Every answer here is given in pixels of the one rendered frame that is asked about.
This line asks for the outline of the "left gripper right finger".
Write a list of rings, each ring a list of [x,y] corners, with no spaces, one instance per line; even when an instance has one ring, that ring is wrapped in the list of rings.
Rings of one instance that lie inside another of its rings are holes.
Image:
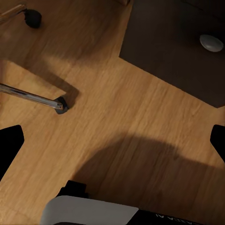
[[[211,136],[210,142],[220,155],[220,157],[225,162],[225,127],[221,125],[214,125]]]

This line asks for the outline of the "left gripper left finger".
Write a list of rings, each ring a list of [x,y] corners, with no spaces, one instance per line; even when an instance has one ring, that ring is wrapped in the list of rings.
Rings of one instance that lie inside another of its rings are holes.
[[[0,130],[0,181],[24,143],[21,125]]]

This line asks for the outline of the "swivel chair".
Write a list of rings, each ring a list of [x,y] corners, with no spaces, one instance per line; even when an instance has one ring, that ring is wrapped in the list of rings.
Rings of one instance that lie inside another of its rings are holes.
[[[24,20],[28,26],[32,28],[39,28],[42,20],[41,14],[34,9],[28,10],[26,5],[22,2],[0,13],[0,25],[4,24],[8,20],[19,14],[20,12],[23,12],[25,14]],[[58,115],[64,114],[69,109],[69,106],[67,105],[63,97],[51,100],[1,83],[0,83],[0,92],[4,92],[19,98],[43,104],[48,107],[52,107],[55,109]]]

